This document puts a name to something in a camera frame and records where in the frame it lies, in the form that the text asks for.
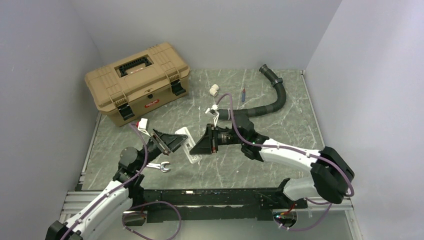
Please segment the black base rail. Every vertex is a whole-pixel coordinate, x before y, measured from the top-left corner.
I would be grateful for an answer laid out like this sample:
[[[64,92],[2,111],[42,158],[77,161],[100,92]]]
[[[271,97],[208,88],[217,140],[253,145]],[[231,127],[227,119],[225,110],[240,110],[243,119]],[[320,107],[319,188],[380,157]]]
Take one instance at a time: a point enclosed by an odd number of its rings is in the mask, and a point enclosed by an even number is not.
[[[138,218],[147,223],[165,221],[256,219],[271,221],[272,213],[302,210],[305,200],[292,201],[281,188],[145,189],[131,194],[132,204],[124,213],[134,224]]]

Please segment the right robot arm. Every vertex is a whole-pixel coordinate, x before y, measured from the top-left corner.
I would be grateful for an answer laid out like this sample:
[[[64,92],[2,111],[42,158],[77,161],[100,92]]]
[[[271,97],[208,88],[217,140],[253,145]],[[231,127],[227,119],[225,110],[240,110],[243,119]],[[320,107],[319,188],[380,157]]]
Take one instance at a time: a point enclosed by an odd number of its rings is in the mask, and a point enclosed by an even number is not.
[[[309,172],[308,177],[285,178],[280,183],[275,191],[275,200],[282,208],[315,197],[331,204],[340,204],[348,196],[348,188],[355,174],[334,148],[326,146],[316,150],[290,146],[258,133],[254,127],[254,123],[243,114],[235,116],[231,128],[209,123],[204,135],[189,153],[211,155],[220,146],[239,144],[241,152],[251,160]]]

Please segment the silver open-end wrench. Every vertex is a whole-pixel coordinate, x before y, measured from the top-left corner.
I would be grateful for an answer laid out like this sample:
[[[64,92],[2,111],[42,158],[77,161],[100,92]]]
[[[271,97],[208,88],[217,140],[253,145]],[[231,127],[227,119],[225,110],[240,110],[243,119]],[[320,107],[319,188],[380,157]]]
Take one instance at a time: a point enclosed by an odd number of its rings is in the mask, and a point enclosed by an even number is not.
[[[160,170],[162,173],[167,173],[169,172],[171,169],[168,167],[168,165],[170,165],[169,161],[163,161],[161,163],[153,163],[150,162],[146,165],[147,168],[151,168],[151,169],[158,169]]]

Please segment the tan plastic toolbox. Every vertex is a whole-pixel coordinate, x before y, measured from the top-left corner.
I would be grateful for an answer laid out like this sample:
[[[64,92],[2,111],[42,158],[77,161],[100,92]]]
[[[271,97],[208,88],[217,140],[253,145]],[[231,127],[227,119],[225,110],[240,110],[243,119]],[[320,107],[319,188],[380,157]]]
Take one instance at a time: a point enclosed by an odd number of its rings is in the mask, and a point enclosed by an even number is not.
[[[84,77],[98,111],[117,127],[189,93],[191,68],[168,42],[154,45]]]

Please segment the blue red pen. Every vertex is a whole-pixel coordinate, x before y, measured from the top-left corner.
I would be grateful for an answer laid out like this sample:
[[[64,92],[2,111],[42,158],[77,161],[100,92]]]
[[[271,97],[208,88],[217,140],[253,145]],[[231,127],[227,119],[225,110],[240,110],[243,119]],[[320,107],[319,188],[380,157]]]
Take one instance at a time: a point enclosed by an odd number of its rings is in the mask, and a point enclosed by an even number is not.
[[[246,89],[243,88],[241,91],[241,102],[244,103],[246,101]]]

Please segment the white pipe fitting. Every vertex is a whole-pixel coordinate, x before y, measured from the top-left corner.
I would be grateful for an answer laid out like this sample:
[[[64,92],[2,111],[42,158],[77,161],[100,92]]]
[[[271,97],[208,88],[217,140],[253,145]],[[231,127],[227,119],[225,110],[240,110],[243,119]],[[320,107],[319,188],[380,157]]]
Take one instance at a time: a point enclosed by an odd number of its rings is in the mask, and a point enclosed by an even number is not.
[[[213,97],[216,97],[218,95],[220,87],[217,84],[214,84],[209,89],[209,94]]]

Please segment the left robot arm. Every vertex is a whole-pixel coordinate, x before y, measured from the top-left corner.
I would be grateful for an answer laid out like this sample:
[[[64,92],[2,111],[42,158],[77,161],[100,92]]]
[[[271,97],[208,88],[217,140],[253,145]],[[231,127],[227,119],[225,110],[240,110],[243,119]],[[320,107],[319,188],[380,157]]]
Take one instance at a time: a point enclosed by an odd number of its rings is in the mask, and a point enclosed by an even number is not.
[[[55,221],[47,240],[96,240],[126,210],[137,210],[144,203],[143,169],[160,155],[185,147],[187,134],[153,130],[142,149],[126,147],[120,153],[118,169],[106,188],[87,206],[65,222]]]

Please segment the white remote control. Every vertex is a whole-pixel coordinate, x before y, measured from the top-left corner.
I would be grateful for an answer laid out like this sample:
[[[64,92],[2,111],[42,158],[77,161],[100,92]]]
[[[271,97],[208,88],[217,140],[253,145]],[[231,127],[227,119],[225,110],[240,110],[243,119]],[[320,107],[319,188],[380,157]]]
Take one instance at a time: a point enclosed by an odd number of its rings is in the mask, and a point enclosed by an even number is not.
[[[190,150],[195,146],[195,142],[188,128],[182,127],[175,131],[175,134],[187,136],[187,139],[181,144],[181,148],[183,149],[187,159],[191,164],[199,163],[203,159],[203,157],[198,154],[190,154]]]

